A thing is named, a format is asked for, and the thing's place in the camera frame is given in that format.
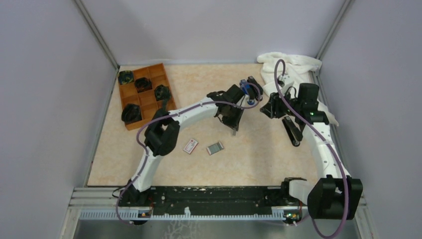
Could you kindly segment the black stapler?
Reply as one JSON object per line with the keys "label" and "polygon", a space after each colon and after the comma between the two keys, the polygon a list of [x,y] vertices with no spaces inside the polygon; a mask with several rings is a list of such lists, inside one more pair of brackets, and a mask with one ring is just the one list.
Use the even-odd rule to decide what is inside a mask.
{"label": "black stapler", "polygon": [[282,119],[283,126],[288,134],[288,137],[294,147],[300,146],[303,139],[303,135],[299,128],[293,123],[289,116]]}
{"label": "black stapler", "polygon": [[261,101],[263,95],[263,88],[261,85],[255,80],[253,76],[249,76],[246,81],[248,83],[247,93],[249,98]]}

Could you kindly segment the red white staple box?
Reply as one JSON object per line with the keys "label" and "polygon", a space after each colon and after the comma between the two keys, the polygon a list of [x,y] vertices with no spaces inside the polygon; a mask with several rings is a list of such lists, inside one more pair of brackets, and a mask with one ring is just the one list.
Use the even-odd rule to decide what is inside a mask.
{"label": "red white staple box", "polygon": [[195,150],[195,148],[198,146],[198,141],[196,141],[195,139],[191,138],[188,143],[185,145],[185,147],[183,148],[183,151],[186,152],[187,154],[192,154],[192,152]]}

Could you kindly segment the orange wooden divided tray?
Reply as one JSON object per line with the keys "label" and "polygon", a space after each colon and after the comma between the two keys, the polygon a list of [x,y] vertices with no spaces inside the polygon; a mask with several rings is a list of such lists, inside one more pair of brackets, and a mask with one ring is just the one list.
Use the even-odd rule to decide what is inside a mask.
{"label": "orange wooden divided tray", "polygon": [[146,77],[152,82],[152,90],[142,93],[136,91],[134,82],[126,85],[120,85],[118,82],[122,111],[124,107],[130,103],[140,106],[142,120],[131,124],[124,123],[127,130],[134,130],[152,120],[156,111],[160,108],[164,107],[166,110],[170,111],[176,108],[176,104],[172,91],[171,98],[168,101],[156,101],[155,99],[154,90],[157,86],[165,85],[171,90],[164,64],[159,63],[130,71],[134,73],[134,81],[138,78]]}

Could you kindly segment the blue stapler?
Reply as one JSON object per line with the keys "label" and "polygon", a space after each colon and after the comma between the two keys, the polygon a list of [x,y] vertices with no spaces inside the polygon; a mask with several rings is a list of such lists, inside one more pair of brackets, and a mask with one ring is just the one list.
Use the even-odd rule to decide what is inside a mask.
{"label": "blue stapler", "polygon": [[248,82],[245,79],[240,80],[240,88],[243,90],[244,94],[247,95],[248,98],[248,104],[252,105],[255,101],[255,92],[252,89],[252,87],[248,84]]}

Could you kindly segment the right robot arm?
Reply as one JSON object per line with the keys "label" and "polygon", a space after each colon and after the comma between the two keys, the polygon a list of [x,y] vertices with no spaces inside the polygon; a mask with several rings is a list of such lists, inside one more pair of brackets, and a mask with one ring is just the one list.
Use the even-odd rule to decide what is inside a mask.
{"label": "right robot arm", "polygon": [[297,96],[286,92],[281,99],[275,84],[264,86],[268,103],[260,111],[271,119],[281,118],[294,146],[305,140],[314,157],[319,180],[310,183],[303,178],[285,178],[281,201],[293,205],[300,200],[307,205],[312,219],[354,218],[363,192],[360,179],[352,178],[340,160],[330,134],[326,113],[318,108],[319,87],[301,83]]}

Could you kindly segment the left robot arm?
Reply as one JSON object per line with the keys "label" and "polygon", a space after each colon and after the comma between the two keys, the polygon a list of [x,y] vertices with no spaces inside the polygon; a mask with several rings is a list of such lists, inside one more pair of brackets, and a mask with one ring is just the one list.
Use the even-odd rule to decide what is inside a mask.
{"label": "left robot arm", "polygon": [[135,174],[118,197],[120,207],[143,206],[149,200],[147,191],[162,158],[172,152],[177,144],[179,133],[207,118],[220,118],[221,122],[233,130],[238,130],[243,113],[241,101],[244,91],[232,85],[226,91],[208,93],[203,99],[188,107],[167,111],[160,108],[153,119],[141,129],[145,140],[140,164]]}

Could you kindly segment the white towel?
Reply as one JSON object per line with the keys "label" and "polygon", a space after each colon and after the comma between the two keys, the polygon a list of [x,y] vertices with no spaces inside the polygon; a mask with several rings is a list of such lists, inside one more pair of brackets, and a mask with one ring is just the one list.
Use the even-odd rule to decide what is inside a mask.
{"label": "white towel", "polygon": [[279,64],[277,68],[277,77],[281,74],[284,74],[284,76],[289,75],[293,78],[293,87],[296,89],[299,88],[301,83],[311,82],[309,71],[315,73],[322,67],[321,60],[306,55],[285,54],[282,52],[268,52],[259,55],[257,57],[257,62],[262,64],[260,74],[265,82],[265,85],[262,88],[266,96],[270,96],[271,93],[278,93],[274,72],[276,69],[275,65],[280,59],[284,61],[285,65],[282,63]]}

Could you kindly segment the dark rolled tie back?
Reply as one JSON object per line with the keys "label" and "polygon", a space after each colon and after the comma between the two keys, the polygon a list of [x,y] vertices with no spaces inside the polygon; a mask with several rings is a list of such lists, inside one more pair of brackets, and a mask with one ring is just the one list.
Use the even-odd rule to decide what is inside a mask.
{"label": "dark rolled tie back", "polygon": [[168,86],[159,85],[154,90],[156,101],[168,101],[171,98],[171,90]]}

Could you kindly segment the dark rolled tie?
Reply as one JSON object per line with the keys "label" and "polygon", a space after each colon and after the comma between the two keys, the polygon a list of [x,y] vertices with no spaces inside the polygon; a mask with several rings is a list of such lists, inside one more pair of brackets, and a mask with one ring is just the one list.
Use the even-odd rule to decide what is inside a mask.
{"label": "dark rolled tie", "polygon": [[134,73],[130,70],[120,71],[118,74],[118,82],[120,85],[134,82]]}
{"label": "dark rolled tie", "polygon": [[138,93],[152,90],[152,82],[149,78],[141,77],[134,81],[134,86]]}
{"label": "dark rolled tie", "polygon": [[127,104],[121,114],[121,120],[125,124],[131,124],[142,120],[141,109],[139,105]]}
{"label": "dark rolled tie", "polygon": [[156,101],[168,101],[171,98],[171,90],[168,86],[159,85],[154,90]]}

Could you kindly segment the dark rolled tie middle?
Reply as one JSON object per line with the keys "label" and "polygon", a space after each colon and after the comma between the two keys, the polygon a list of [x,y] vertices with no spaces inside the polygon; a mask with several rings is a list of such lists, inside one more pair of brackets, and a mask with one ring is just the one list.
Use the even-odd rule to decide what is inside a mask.
{"label": "dark rolled tie middle", "polygon": [[134,86],[138,93],[152,90],[152,82],[149,78],[141,77],[134,81]]}

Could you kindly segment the dark rolled tie front right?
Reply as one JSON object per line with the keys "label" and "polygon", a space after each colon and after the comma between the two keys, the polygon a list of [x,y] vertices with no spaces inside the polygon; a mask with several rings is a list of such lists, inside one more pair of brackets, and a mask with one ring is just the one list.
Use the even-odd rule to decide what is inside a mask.
{"label": "dark rolled tie front right", "polygon": [[125,124],[131,124],[142,120],[141,109],[139,105],[127,104],[121,114],[121,120]]}

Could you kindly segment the dark rolled tie front left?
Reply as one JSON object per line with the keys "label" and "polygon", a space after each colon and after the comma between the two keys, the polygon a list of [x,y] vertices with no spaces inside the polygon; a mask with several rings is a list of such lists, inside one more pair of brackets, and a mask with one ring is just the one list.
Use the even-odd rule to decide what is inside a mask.
{"label": "dark rolled tie front left", "polygon": [[118,74],[118,82],[120,85],[134,82],[134,73],[130,70],[120,71]]}

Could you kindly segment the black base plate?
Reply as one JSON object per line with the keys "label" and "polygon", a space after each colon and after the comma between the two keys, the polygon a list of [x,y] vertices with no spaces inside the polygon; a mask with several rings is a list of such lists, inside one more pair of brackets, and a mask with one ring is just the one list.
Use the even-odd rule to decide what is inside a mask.
{"label": "black base plate", "polygon": [[301,205],[281,186],[183,187],[153,186],[143,204],[155,216],[181,215],[189,208],[193,216],[270,215],[273,207]]}

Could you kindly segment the aluminium frame rail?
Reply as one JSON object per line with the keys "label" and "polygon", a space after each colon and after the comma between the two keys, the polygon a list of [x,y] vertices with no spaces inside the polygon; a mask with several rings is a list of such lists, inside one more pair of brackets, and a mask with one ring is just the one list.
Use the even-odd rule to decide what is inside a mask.
{"label": "aluminium frame rail", "polygon": [[306,218],[342,218],[343,200],[336,194],[324,202],[291,196],[287,183],[280,186],[133,186],[82,187],[73,190],[61,238],[75,235],[77,222],[117,220],[126,225],[141,221],[173,220],[280,220],[296,226]]}

